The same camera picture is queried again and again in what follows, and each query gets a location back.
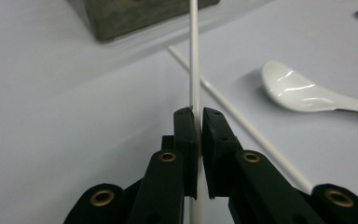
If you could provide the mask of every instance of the white chopstick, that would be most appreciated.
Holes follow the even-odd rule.
[[[198,0],[190,1],[190,105],[193,107],[195,125],[199,140],[201,137],[200,123],[200,61],[199,61],[199,22]],[[190,199],[190,224],[203,224],[203,166],[199,148],[197,194],[198,199]]]
[[[189,69],[186,58],[173,46],[169,46],[172,55],[185,68]],[[215,86],[213,86],[203,75],[200,75],[200,81],[206,90],[237,120],[237,122],[245,129],[254,140],[265,149],[275,162],[296,182],[296,184],[304,192],[310,194],[313,188],[312,183],[289,161],[270,141],[260,132],[249,120],[241,114],[241,112],[222,94]]]

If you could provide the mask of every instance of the white rod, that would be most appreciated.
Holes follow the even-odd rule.
[[[176,60],[178,60],[180,64],[188,70],[189,64],[186,58],[173,46],[169,46],[169,50]],[[286,157],[283,156],[280,150],[273,146],[270,141],[205,78],[205,76],[200,75],[200,81],[206,90],[226,108],[226,110],[240,123],[242,128],[245,129],[254,138],[254,140],[265,149],[265,151],[278,163],[278,165],[290,176],[290,178],[293,179],[302,190],[310,194],[313,188],[312,183],[300,171],[298,171]]]
[[[190,1],[190,105],[193,107],[195,125],[200,141],[200,61],[199,61],[199,22],[198,0]],[[190,224],[203,224],[203,167],[199,147],[197,194],[198,199],[190,198]]]

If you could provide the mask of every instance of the white table surface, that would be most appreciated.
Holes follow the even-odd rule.
[[[314,185],[358,195],[358,114],[278,107],[259,73],[278,60],[358,97],[358,1],[216,7],[225,10],[200,15],[201,72]],[[126,188],[144,175],[173,132],[172,113],[188,106],[188,75],[169,45],[188,54],[186,18],[99,44],[64,0],[0,0],[0,224],[63,223],[86,189]],[[210,95],[201,98],[226,114],[243,147],[263,152]],[[227,199],[206,197],[206,223],[233,223]]]

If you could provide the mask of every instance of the white spoon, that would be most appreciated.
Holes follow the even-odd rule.
[[[358,112],[358,99],[317,86],[283,63],[268,62],[261,74],[269,97],[285,108],[299,112]]]

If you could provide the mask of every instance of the white tabletop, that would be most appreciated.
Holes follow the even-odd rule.
[[[283,109],[259,71],[278,60],[358,97],[356,10],[352,0],[222,0],[200,13],[200,70],[314,185],[358,195],[358,114]],[[188,106],[188,75],[167,51],[188,54],[186,25],[99,44],[63,0],[0,0],[0,224],[63,223],[86,189],[145,174],[172,113]],[[201,98],[244,148],[263,152]],[[233,223],[227,199],[205,199],[205,220]]]

